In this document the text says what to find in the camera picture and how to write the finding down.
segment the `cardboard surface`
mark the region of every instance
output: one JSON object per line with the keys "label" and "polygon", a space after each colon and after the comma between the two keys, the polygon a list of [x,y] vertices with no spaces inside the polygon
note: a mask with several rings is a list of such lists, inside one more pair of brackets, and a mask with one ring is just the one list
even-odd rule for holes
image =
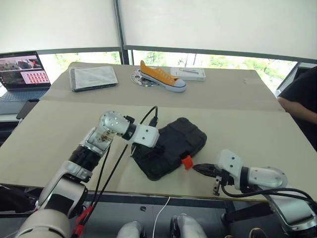
{"label": "cardboard surface", "polygon": [[237,109],[284,112],[274,95],[254,70],[205,69],[206,81],[186,81],[183,93],[167,91],[161,86],[146,88],[131,81],[138,66],[73,62],[70,67],[111,65],[118,85],[84,92],[72,92],[66,70],[52,84],[42,100],[82,103],[107,103],[176,108]]}
{"label": "cardboard surface", "polygon": [[[0,183],[43,187],[67,160],[86,133],[108,110],[140,121],[151,107],[63,101],[40,101],[0,148]],[[287,113],[159,107],[161,128],[178,117],[186,117],[208,136],[194,164],[215,163],[222,149],[240,156],[247,167],[276,167],[284,171],[292,187],[317,199],[311,185],[317,168],[316,152]],[[116,137],[106,162],[103,184],[125,142]],[[159,181],[150,181],[129,158],[122,158],[107,191],[214,197],[213,178],[182,166]],[[94,170],[89,190],[96,186],[100,166]],[[228,190],[238,193],[232,186]],[[264,200],[263,197],[249,199]]]}

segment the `white rubber sole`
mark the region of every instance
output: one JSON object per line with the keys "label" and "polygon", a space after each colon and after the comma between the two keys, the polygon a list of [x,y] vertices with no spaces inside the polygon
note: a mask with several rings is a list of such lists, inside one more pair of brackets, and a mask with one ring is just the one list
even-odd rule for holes
{"label": "white rubber sole", "polygon": [[158,83],[162,87],[164,87],[167,90],[172,91],[172,92],[181,93],[181,92],[184,92],[186,90],[186,88],[187,88],[187,85],[185,85],[183,87],[175,87],[175,86],[167,85],[167,84],[165,84],[165,83],[163,83],[163,82],[161,82],[161,81],[159,81],[159,80],[157,80],[157,79],[155,79],[155,78],[153,78],[153,77],[151,77],[151,76],[149,76],[149,75],[147,75],[145,73],[142,73],[141,71],[140,71],[140,74],[142,75],[142,77],[144,77],[144,78],[146,78],[146,79],[148,79],[150,81],[153,81],[155,83]]}

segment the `white box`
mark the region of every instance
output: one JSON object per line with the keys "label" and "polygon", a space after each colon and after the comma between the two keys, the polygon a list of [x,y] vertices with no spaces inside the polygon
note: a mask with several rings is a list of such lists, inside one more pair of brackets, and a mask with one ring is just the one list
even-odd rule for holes
{"label": "white box", "polygon": [[183,80],[206,81],[203,68],[170,68],[170,74]]}

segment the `black bag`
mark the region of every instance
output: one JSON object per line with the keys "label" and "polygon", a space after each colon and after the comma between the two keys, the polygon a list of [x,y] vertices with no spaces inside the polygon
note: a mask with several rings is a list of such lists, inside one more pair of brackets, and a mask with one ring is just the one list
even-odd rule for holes
{"label": "black bag", "polygon": [[206,134],[186,118],[178,118],[158,131],[160,136],[154,148],[138,144],[132,155],[150,180],[159,180],[174,171],[187,155],[196,155],[207,140]]}

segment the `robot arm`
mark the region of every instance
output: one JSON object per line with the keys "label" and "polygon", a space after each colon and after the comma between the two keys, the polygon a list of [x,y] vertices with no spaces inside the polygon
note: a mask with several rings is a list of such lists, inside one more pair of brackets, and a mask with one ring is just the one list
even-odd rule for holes
{"label": "robot arm", "polygon": [[128,144],[155,146],[159,131],[133,122],[133,118],[120,113],[105,112],[99,125],[89,131],[43,189],[38,201],[39,210],[25,221],[16,237],[69,237],[68,218],[81,212],[88,192],[81,182],[90,180],[93,169],[106,153],[114,135],[127,140]]}
{"label": "robot arm", "polygon": [[[216,178],[213,193],[219,196],[219,187],[234,185],[242,193],[261,191],[274,188],[291,188],[286,175],[279,169],[244,167],[240,157],[229,150],[219,153],[217,164],[202,164],[194,169],[204,175]],[[302,196],[295,191],[286,191],[291,195]],[[277,215],[283,229],[287,233],[308,231],[317,225],[317,217],[309,203],[277,195],[263,196],[268,200],[272,211]]]}

